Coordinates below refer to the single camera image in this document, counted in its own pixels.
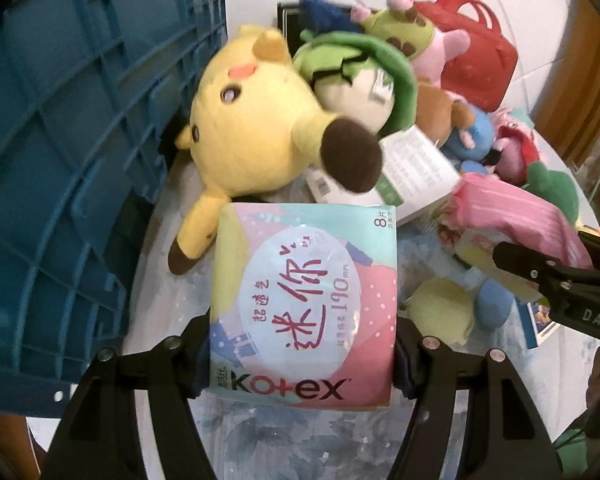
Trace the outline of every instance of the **blue plastic crate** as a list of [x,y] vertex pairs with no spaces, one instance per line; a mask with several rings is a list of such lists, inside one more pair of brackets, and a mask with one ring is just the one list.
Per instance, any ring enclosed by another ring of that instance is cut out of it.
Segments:
[[0,20],[0,410],[60,416],[97,349],[122,341],[161,135],[188,116],[224,10],[14,0]]

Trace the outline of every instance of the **red bag handle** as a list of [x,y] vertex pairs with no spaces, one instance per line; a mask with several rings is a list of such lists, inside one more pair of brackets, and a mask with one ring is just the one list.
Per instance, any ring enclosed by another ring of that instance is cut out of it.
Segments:
[[478,23],[487,27],[487,20],[484,17],[484,13],[486,12],[491,18],[491,30],[496,32],[498,35],[502,35],[502,30],[500,29],[500,21],[495,13],[491,10],[487,4],[481,2],[480,0],[436,0],[436,3],[445,10],[449,12],[458,12],[460,7],[464,4],[471,4],[471,6],[475,9],[475,12],[478,14]]

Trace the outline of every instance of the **pink striped fabric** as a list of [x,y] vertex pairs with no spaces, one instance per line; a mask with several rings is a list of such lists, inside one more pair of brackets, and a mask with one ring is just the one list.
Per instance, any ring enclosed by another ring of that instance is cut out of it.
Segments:
[[565,266],[592,268],[589,253],[555,205],[501,180],[464,174],[443,213],[450,229],[494,228]]

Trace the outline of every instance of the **red bag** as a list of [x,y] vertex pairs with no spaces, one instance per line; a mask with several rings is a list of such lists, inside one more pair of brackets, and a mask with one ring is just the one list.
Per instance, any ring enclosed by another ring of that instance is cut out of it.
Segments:
[[[458,13],[464,4],[473,6],[479,16],[477,22]],[[496,111],[511,82],[518,52],[503,37],[495,13],[480,0],[416,2],[415,7],[443,32],[464,28],[471,36],[469,50],[446,62],[442,88],[464,96],[485,112]]]

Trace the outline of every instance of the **patterned tablecloth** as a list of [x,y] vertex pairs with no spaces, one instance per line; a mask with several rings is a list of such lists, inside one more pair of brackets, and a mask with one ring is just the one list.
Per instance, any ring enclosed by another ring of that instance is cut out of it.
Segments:
[[[562,161],[541,140],[541,151],[554,169]],[[213,249],[185,276],[172,276],[166,255],[182,217],[202,188],[195,168],[181,154],[171,171],[154,213],[132,292],[132,322],[125,352],[151,348],[165,336],[179,334],[193,316],[210,303]],[[307,202],[302,181],[274,197],[280,202]],[[582,219],[597,222],[581,196]],[[424,281],[448,277],[467,290],[484,279],[465,270],[440,250],[436,237],[413,224],[398,229],[398,301]],[[516,366],[541,413],[551,438],[556,438],[585,407],[591,361],[598,342],[561,327],[539,348],[528,350],[517,310],[496,332],[475,328],[456,350],[484,354],[502,348]],[[150,479],[162,478],[152,433],[148,399],[137,392],[142,450]],[[454,425],[443,478],[454,478],[466,418],[466,393],[456,398]],[[219,479],[313,480],[384,479],[404,436],[413,403],[394,390],[392,403],[370,413],[321,412],[255,406],[221,400],[208,392],[190,402],[206,452]]]

